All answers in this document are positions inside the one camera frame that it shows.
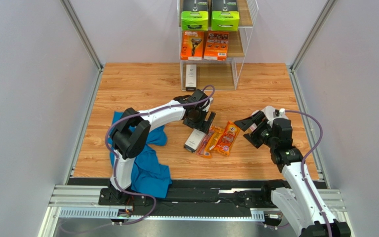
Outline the white tall box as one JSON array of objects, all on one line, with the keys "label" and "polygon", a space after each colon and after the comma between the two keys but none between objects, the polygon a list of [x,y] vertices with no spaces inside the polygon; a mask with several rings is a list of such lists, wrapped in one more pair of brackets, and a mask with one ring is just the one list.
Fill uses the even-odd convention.
[{"label": "white tall box", "polygon": [[185,65],[185,90],[195,91],[197,89],[197,65]]},{"label": "white tall box", "polygon": [[205,136],[206,133],[194,129],[188,137],[188,139],[186,140],[186,142],[184,143],[184,148],[191,153],[195,153],[198,150],[202,141],[204,140]]}]

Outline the black green razor box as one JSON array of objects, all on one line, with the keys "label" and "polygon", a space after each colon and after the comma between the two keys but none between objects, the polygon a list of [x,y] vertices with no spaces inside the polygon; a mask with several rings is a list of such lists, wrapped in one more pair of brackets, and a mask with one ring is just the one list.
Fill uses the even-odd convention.
[{"label": "black green razor box", "polygon": [[212,0],[211,28],[213,31],[235,32],[240,14],[236,0]]},{"label": "black green razor box", "polygon": [[180,1],[180,20],[183,31],[207,31],[209,28],[209,1]]}]

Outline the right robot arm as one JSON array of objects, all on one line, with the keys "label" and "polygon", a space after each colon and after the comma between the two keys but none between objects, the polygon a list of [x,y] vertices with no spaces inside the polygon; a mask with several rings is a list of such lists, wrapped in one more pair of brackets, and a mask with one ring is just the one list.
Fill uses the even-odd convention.
[{"label": "right robot arm", "polygon": [[278,207],[299,237],[349,237],[352,231],[332,213],[318,192],[305,163],[293,144],[293,127],[285,109],[264,108],[234,124],[256,148],[269,147],[271,160],[289,184],[275,180],[263,186],[266,200]]}]

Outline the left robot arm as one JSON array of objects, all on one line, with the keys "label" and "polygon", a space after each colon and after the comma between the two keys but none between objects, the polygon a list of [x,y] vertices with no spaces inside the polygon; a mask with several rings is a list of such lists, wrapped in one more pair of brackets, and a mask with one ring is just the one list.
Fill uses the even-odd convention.
[{"label": "left robot arm", "polygon": [[105,146],[114,156],[111,188],[127,195],[133,194],[128,188],[132,184],[134,161],[154,129],[181,120],[190,128],[207,132],[215,117],[214,112],[209,112],[213,95],[213,92],[206,95],[203,90],[197,89],[191,95],[175,97],[149,110],[126,109],[105,134]]}]

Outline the orange toothbrush pack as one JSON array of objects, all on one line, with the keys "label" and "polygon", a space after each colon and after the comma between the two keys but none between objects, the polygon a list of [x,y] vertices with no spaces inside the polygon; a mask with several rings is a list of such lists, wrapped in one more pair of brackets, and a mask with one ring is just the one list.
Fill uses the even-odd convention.
[{"label": "orange toothbrush pack", "polygon": [[196,155],[203,158],[212,158],[212,152],[223,132],[223,128],[218,126],[211,126],[200,147],[196,151]]}]

